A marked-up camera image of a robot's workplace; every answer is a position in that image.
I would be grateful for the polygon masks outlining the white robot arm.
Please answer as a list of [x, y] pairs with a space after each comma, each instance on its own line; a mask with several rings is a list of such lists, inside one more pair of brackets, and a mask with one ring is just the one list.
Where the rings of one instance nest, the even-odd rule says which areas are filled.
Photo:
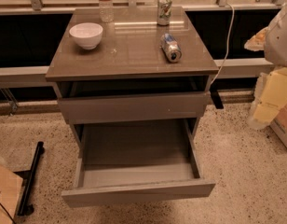
[[262, 50], [265, 59], [275, 65], [272, 72], [262, 73], [257, 79], [254, 101], [247, 118], [253, 129], [261, 130], [287, 105], [287, 3], [268, 27], [252, 36], [244, 48]]

